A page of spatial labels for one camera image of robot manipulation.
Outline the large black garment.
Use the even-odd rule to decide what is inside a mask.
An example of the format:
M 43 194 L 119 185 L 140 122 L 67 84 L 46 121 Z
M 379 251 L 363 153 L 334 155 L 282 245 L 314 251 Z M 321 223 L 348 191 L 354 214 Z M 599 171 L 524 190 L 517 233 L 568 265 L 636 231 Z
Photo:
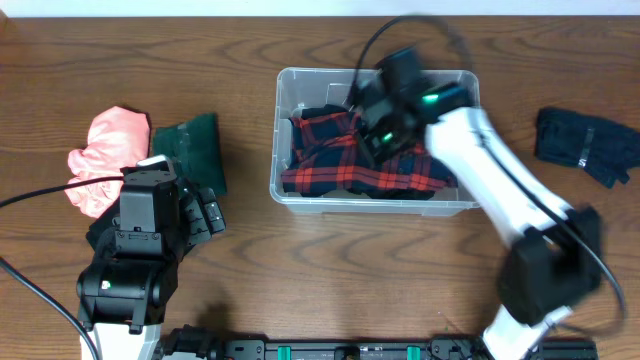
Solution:
M 316 118 L 321 116 L 327 116 L 335 113 L 343 113 L 347 112 L 347 109 L 332 104 L 326 104 L 323 107 L 314 107 L 314 108 L 305 108 L 301 111 L 300 118 L 301 119 L 309 119 Z

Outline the red plaid flannel shirt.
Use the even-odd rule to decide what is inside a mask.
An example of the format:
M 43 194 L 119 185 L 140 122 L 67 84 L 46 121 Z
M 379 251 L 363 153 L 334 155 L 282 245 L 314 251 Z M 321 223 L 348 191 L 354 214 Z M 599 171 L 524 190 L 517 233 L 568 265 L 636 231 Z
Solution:
M 356 141 L 363 120 L 354 112 L 289 119 L 291 162 L 280 175 L 283 190 L 321 197 L 344 190 L 384 200 L 429 200 L 455 188 L 454 175 L 432 158 L 422 144 L 370 166 Z

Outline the dark navy taped garment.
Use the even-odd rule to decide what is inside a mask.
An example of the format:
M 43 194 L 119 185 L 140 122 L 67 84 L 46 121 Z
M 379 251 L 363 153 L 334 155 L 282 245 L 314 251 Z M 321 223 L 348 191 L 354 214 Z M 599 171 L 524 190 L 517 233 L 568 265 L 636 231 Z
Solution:
M 639 132 L 612 120 L 546 107 L 538 112 L 534 155 L 579 168 L 611 189 L 630 180 L 639 166 Z

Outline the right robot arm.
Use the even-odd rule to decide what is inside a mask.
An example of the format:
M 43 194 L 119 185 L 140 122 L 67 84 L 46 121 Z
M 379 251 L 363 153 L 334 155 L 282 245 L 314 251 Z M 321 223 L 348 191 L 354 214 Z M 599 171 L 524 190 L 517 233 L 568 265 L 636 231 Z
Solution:
M 381 60 L 348 96 L 365 121 L 358 143 L 380 164 L 422 142 L 479 203 L 508 249 L 497 292 L 501 305 L 481 341 L 489 359 L 523 359 L 601 284 L 600 223 L 573 209 L 520 162 L 474 93 L 437 81 L 406 48 Z

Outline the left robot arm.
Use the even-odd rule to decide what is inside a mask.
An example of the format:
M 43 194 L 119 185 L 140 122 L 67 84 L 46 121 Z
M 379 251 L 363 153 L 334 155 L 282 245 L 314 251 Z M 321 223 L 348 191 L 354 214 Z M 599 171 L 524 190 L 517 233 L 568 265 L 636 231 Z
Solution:
M 77 281 L 78 320 L 91 340 L 84 354 L 152 358 L 179 265 L 225 227 L 212 189 L 169 168 L 129 170 L 115 222 L 100 235 Z

